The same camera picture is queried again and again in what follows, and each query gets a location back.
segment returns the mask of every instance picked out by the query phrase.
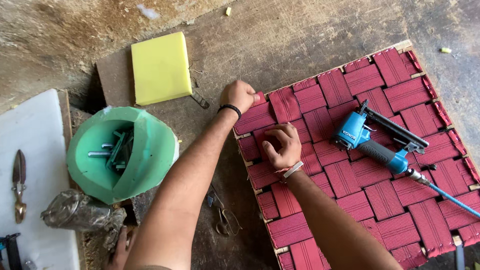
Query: wristband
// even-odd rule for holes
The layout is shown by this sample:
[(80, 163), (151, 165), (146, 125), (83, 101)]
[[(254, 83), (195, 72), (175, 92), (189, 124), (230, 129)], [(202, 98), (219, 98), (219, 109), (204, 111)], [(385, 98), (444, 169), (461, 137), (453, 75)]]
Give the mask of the wristband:
[(303, 165), (303, 162), (301, 161), (297, 162), (297, 164), (293, 165), (293, 167), (283, 175), (283, 178), (287, 179), (292, 173), (298, 170), (302, 165)]
[(237, 107), (235, 107), (235, 106), (233, 106), (233, 105), (230, 105), (230, 104), (225, 104), (225, 105), (220, 106), (220, 108), (218, 109), (217, 113), (218, 113), (219, 111), (221, 111), (222, 109), (225, 109), (225, 108), (229, 108), (229, 109), (232, 109), (232, 110), (236, 111), (237, 114), (239, 115), (239, 119), (240, 119), (240, 116), (241, 116), (240, 110), (239, 110)]

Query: left hand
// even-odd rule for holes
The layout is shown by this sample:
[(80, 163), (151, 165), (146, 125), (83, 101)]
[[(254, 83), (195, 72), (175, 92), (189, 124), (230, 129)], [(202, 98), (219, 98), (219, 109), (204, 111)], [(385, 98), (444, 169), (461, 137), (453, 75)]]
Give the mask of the left hand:
[(123, 270), (125, 263), (127, 262), (128, 254), (132, 249), (133, 244), (135, 243), (135, 237), (137, 235), (137, 229), (133, 230), (133, 235), (130, 239), (130, 242), (127, 246), (127, 226), (123, 226), (120, 229), (120, 235), (117, 242), (117, 249), (113, 255), (112, 261), (105, 262), (103, 267), (104, 270)]
[(250, 84), (237, 80), (223, 89), (220, 95), (220, 106), (230, 104), (237, 107), (241, 113), (244, 113), (259, 99), (260, 97), (255, 94), (255, 90)]

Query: metal pin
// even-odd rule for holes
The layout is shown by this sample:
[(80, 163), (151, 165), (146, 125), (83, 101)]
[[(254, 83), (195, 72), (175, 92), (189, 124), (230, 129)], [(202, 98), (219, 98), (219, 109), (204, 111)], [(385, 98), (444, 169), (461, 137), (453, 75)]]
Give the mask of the metal pin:
[(111, 156), (112, 151), (90, 151), (88, 152), (88, 156), (90, 158), (103, 158)]
[(104, 144), (102, 144), (102, 149), (103, 149), (103, 148), (112, 148), (112, 147), (114, 147), (114, 146), (115, 146), (115, 145), (114, 145), (114, 144), (111, 144), (111, 143), (104, 143)]

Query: green bucket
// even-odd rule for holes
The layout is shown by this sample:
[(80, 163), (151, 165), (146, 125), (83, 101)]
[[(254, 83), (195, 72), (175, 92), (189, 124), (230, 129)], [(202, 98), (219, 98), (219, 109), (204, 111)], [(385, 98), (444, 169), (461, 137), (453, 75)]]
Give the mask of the green bucket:
[[(114, 131), (133, 127), (132, 155), (122, 175), (105, 167), (105, 158), (90, 158), (103, 143), (115, 141)], [(177, 137), (165, 123), (145, 110), (105, 108), (85, 121), (67, 153), (72, 179), (90, 196), (112, 204), (160, 184), (179, 156)]]

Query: yellow foam block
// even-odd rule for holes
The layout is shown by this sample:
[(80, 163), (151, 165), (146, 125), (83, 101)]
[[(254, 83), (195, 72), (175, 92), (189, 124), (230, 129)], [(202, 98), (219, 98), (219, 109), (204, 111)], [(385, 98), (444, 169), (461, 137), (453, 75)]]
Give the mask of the yellow foam block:
[(138, 105), (192, 94), (187, 46), (182, 32), (133, 44), (132, 62)]

